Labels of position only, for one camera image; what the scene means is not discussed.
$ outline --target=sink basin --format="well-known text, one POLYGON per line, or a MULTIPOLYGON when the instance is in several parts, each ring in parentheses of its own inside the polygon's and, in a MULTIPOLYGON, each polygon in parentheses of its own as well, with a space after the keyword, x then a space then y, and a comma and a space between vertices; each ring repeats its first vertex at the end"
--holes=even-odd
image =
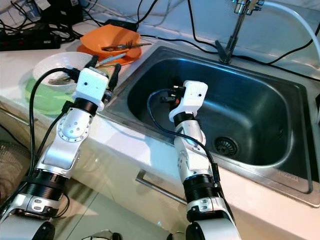
MULTIPOLYGON (((150 93, 196 80, 208 85, 198 111, 206 146, 219 166, 314 207, 317 160, 303 85, 159 47, 126 80, 103 115, 169 143, 147 112, 150 93)), ((158 123, 173 130, 169 106, 153 99, 158 123)))

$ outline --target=white plate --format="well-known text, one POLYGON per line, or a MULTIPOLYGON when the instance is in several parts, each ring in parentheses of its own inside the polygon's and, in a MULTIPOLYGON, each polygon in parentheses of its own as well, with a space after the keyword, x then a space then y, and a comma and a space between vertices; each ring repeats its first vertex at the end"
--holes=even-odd
MULTIPOLYGON (((91 58, 92 55, 78 51, 57 53, 41 60, 33 68, 32 75, 34 79, 38 80, 44 73, 51 69, 68 67, 82 70, 91 58)), ((41 83, 59 92, 74 92, 77 84, 73 80, 66 85, 52 85, 48 83, 50 79, 59 79, 63 76, 65 76, 63 72, 54 72, 47 76, 41 83)))

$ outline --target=drawer handle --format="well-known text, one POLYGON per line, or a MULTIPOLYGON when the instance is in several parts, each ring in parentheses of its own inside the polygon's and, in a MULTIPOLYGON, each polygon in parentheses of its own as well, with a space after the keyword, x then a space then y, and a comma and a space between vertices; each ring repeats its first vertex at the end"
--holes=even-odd
POLYGON ((154 185, 153 183, 149 182, 148 180, 145 180, 144 179, 144 176, 146 175, 146 171, 141 169, 138 173, 138 175, 136 176, 135 180, 153 190, 156 190, 157 192, 163 194, 163 195, 166 195, 167 197, 173 199, 173 200, 176 200, 177 202, 181 203, 181 204, 184 204, 184 205, 187 205, 187 202, 185 199, 173 194, 172 192, 169 192, 165 189, 163 189, 162 187, 160 186, 157 186, 157 185, 154 185))
POLYGON ((3 112, 5 115, 7 115, 7 116, 9 116, 9 117, 17 120, 18 122, 20 122, 20 123, 22 123, 22 124, 24 124, 24 125, 30 126, 29 121, 24 120, 24 119, 22 119, 21 117, 13 114, 13 113, 11 113, 11 112, 9 112, 9 111, 1 108, 1 107, 0 107, 0 111, 3 112))

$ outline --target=floor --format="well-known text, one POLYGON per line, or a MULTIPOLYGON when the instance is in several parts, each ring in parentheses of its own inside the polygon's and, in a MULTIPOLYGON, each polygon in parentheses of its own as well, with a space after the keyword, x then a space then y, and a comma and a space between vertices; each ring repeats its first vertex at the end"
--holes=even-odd
POLYGON ((68 195, 68 211, 53 221, 55 240, 81 240, 101 230, 120 233, 123 240, 167 239, 164 229, 75 180, 69 184, 68 195))

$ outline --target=wall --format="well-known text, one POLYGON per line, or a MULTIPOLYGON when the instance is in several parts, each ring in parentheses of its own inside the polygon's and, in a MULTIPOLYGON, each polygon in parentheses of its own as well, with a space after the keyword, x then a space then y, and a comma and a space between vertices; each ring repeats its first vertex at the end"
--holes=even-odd
MULTIPOLYGON (((291 0, 278 0, 279 2, 289 2, 291 0)), ((304 3, 306 6, 315 9, 320 8, 318 0, 296 0, 294 3, 299 5, 304 3)), ((126 14, 134 14, 140 0, 99 0, 98 3, 113 9, 120 10, 126 14)), ((153 0, 143 0, 140 12, 145 12, 153 0)), ((163 13, 166 10, 168 0, 160 0, 153 9, 153 13, 163 13)), ((192 0, 193 16, 195 21, 196 34, 209 40, 220 40, 226 43, 232 34, 238 16, 233 13, 235 4, 231 0, 192 0)), ((299 7, 296 5, 287 5, 297 11, 312 27, 316 29, 320 22, 320 11, 299 7)), ((145 23, 156 24, 161 21, 161 17, 149 16, 145 23)), ((191 22, 188 10, 188 4, 185 0, 177 6, 161 25, 162 28, 170 29, 183 35, 191 34, 191 22)), ((155 33, 155 28, 149 28, 145 34, 155 33)), ((307 43, 311 38, 296 21, 295 18, 280 10, 262 6, 262 11, 256 11, 252 16, 246 17, 241 28, 238 40, 238 47, 250 49, 259 53, 271 54, 272 57, 279 56, 292 49, 300 47, 307 43)), ((314 46, 292 54, 290 58, 299 60, 303 63, 314 63, 318 57, 314 46)))

